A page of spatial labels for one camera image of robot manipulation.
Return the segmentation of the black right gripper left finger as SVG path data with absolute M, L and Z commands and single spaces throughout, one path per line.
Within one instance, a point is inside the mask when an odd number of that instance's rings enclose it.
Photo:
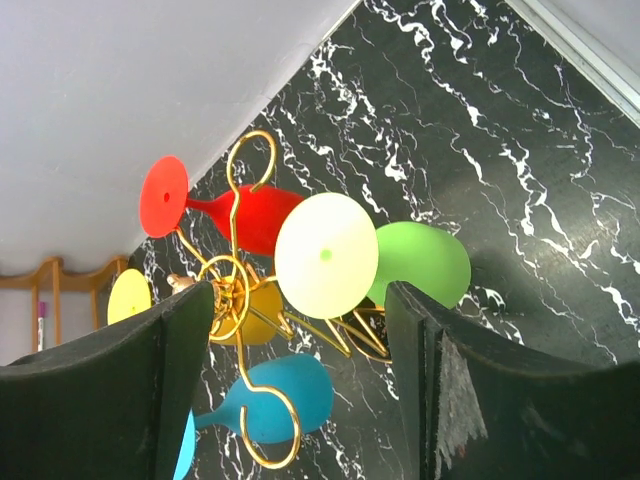
M 2 367 L 2 478 L 172 478 L 213 304 L 199 282 Z

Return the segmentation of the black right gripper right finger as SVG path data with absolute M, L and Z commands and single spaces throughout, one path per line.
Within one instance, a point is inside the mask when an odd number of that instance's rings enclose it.
M 385 321 L 415 479 L 635 479 L 639 365 L 508 340 L 409 284 Z

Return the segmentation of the green wine glass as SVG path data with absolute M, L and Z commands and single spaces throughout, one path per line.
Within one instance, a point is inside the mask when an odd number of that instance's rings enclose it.
M 314 319 L 346 314 L 364 298 L 381 306 L 395 281 L 452 308 L 471 283 L 469 254 L 449 232 L 415 221 L 376 227 L 357 201 L 331 192 L 305 199 L 286 217 L 274 267 L 286 301 Z

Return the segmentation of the red wine glass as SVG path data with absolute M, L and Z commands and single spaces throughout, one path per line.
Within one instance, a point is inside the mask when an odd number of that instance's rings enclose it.
M 188 208 L 210 216 L 219 232 L 231 238 L 230 214 L 234 192 L 229 190 L 211 201 L 188 197 L 188 175 L 182 161 L 165 156 L 149 170 L 140 200 L 139 218 L 146 234 L 162 238 L 176 229 Z M 238 247 L 256 255 L 271 256 L 284 220 L 304 197 L 270 185 L 251 191 L 239 188 L 240 204 L 236 214 Z

